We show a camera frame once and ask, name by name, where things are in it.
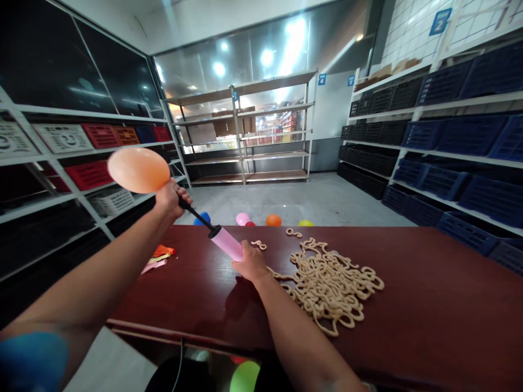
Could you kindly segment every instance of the hand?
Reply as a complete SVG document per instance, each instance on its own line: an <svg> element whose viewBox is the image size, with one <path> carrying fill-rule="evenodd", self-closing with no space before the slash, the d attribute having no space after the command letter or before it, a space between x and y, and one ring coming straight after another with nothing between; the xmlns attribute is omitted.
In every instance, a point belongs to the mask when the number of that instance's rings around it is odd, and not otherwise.
<svg viewBox="0 0 523 392"><path fill-rule="evenodd" d="M184 199L192 204L192 199L185 188L180 187L174 178L171 178L158 192L156 192L155 208L159 209L173 219L173 222L180 218L185 210L178 205L178 198Z"/></svg>
<svg viewBox="0 0 523 392"><path fill-rule="evenodd" d="M236 272L253 283L269 275L260 249L250 246L247 240L241 242L241 248L243 250L243 261L231 261L231 265Z"/></svg>

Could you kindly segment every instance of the white tiled wall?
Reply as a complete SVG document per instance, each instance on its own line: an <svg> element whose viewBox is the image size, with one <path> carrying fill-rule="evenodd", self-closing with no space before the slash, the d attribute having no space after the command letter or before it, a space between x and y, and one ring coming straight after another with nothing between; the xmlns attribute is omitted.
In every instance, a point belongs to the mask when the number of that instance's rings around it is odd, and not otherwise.
<svg viewBox="0 0 523 392"><path fill-rule="evenodd" d="M523 20L523 0L512 0L518 6L510 23L521 23ZM429 60L440 44L442 34L429 36L436 12L447 8L453 9L459 0L396 0L392 14L391 26L381 64L392 66L405 58ZM467 0L463 14L490 9L504 4L504 0ZM500 10L491 11L459 20L451 39L451 48L478 39L495 29L501 16Z"/></svg>

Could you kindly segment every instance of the cable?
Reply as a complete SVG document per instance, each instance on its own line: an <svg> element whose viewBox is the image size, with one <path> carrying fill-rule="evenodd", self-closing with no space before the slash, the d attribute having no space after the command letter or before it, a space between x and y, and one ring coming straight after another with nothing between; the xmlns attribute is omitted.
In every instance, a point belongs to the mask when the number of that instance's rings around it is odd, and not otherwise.
<svg viewBox="0 0 523 392"><path fill-rule="evenodd" d="M178 379L180 378L181 373L181 361L184 358L184 338L180 338L180 366L178 367L178 375L176 376L176 381L174 382L174 386L171 392L174 392L176 389L176 385L178 384Z"/></svg>

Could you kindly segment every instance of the pink balloon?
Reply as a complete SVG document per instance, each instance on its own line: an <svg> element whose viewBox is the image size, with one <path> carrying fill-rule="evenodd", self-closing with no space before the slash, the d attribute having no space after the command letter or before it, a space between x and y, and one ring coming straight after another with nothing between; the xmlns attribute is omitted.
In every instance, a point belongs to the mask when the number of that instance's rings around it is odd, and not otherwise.
<svg viewBox="0 0 523 392"><path fill-rule="evenodd" d="M236 215L236 223L238 223L240 226L245 226L245 224L249 221L249 215L244 212L240 212L238 215Z"/></svg>
<svg viewBox="0 0 523 392"><path fill-rule="evenodd" d="M156 192L171 177L167 162L145 148L122 148L114 152L107 169L118 185L135 193Z"/></svg>

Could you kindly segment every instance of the black glass panel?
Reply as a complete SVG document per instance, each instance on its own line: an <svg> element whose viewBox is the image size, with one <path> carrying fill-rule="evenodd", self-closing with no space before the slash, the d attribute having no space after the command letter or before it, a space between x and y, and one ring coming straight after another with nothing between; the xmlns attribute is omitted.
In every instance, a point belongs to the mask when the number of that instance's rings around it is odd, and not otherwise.
<svg viewBox="0 0 523 392"><path fill-rule="evenodd" d="M78 26L120 114L163 118L146 59L85 23Z"/></svg>
<svg viewBox="0 0 523 392"><path fill-rule="evenodd" d="M4 0L0 84L15 103L116 113L71 16L45 0Z"/></svg>

